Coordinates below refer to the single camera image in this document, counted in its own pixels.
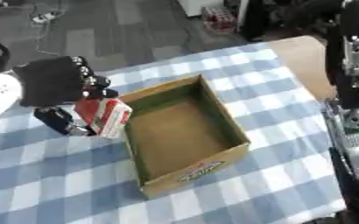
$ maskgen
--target red and white carton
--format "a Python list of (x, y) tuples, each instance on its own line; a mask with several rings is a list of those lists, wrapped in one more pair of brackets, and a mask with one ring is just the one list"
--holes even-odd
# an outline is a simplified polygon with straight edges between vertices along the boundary
[(81, 100), (74, 111), (97, 135), (118, 138), (128, 122), (132, 108), (119, 99)]

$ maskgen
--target white cabinet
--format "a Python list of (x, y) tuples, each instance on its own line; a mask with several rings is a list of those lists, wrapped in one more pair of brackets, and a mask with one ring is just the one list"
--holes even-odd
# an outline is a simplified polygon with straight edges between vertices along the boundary
[(189, 17), (201, 15), (201, 8), (210, 4), (223, 4), (223, 0), (178, 0)]

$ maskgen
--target robotic hand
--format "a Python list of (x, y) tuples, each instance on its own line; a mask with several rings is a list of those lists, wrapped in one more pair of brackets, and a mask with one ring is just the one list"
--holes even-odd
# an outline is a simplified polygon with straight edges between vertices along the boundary
[(43, 59), (0, 73), (0, 115), (19, 101), (34, 107), (34, 115), (64, 135), (94, 135), (89, 127), (78, 126), (58, 105), (82, 98), (115, 98), (110, 81), (94, 74), (82, 57)]

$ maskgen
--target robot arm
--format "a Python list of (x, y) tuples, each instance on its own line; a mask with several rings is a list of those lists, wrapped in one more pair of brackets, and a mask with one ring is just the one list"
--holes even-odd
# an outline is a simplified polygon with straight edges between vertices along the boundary
[(344, 125), (359, 129), (359, 0), (342, 2), (327, 33), (327, 77), (336, 87)]
[(34, 107), (34, 115), (64, 135), (94, 135), (89, 127), (78, 126), (58, 105), (81, 98), (115, 98), (110, 81), (97, 76), (81, 57), (62, 57), (34, 61), (0, 73), (0, 115), (19, 102)]

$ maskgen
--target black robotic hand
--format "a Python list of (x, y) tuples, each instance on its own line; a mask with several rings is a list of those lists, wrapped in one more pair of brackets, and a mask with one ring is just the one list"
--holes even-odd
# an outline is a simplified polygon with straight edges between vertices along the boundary
[(82, 57), (43, 59), (13, 71), (23, 84), (20, 102), (25, 107), (53, 107), (81, 98), (114, 98), (117, 91), (107, 89), (108, 79), (97, 76)]
[(23, 85), (20, 105), (35, 107), (34, 115), (63, 135), (94, 135), (88, 126), (74, 124), (73, 117), (58, 105), (83, 98), (116, 98), (110, 81), (94, 74), (82, 57), (43, 59), (13, 68)]

